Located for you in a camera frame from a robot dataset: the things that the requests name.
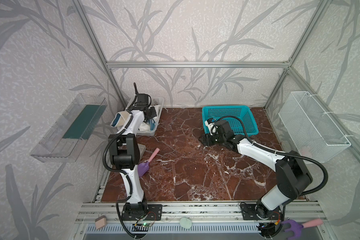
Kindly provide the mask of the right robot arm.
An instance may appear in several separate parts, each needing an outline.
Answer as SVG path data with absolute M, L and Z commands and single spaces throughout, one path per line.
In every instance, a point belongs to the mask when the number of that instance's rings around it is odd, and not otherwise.
M 260 219 L 267 219 L 276 208 L 286 206 L 300 196 L 316 193 L 326 186 L 329 174 L 322 163 L 295 152 L 286 153 L 258 144 L 250 139 L 247 132 L 236 135 L 227 121 L 229 118 L 230 116 L 217 120 L 207 119 L 204 124 L 209 132 L 200 137 L 200 142 L 208 147 L 222 145 L 266 165 L 276 173 L 276 186 L 257 201 L 252 214 Z M 306 162 L 315 164 L 323 173 L 321 183 L 311 190 L 307 188 L 313 182 L 313 177 Z

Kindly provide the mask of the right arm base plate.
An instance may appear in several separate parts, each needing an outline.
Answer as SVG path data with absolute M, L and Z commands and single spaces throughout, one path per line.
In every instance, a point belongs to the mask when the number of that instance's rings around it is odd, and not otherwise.
M 283 217 L 283 211 L 280 207 L 276 207 L 274 210 L 268 210 L 262 204 L 249 204 L 242 202 L 240 203 L 240 209 L 243 220 L 270 220 L 277 221 Z

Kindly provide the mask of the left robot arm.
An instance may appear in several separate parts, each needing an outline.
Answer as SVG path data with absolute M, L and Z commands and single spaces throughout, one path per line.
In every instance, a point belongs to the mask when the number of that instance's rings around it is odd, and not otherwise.
M 120 128 L 111 135 L 102 156 L 106 170 L 119 173 L 124 181 L 127 198 L 123 200 L 127 209 L 147 208 L 147 200 L 138 176 L 140 149 L 136 134 L 141 124 L 157 116 L 156 109 L 147 103 L 135 103 L 125 111 L 118 112 L 111 127 Z

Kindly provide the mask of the blue beige Doraemon towel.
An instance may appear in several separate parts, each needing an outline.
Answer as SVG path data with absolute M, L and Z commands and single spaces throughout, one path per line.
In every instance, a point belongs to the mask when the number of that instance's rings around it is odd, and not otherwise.
M 112 128 L 122 127 L 129 121 L 130 113 L 128 111 L 120 111 L 116 113 L 114 119 L 110 123 Z

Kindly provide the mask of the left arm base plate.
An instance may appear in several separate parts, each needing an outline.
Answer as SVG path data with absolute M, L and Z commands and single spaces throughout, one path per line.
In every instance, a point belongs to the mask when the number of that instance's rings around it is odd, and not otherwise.
M 127 204 L 123 207 L 122 220 L 133 221 L 143 218 L 149 221 L 160 221 L 163 213 L 163 205 L 161 204 Z

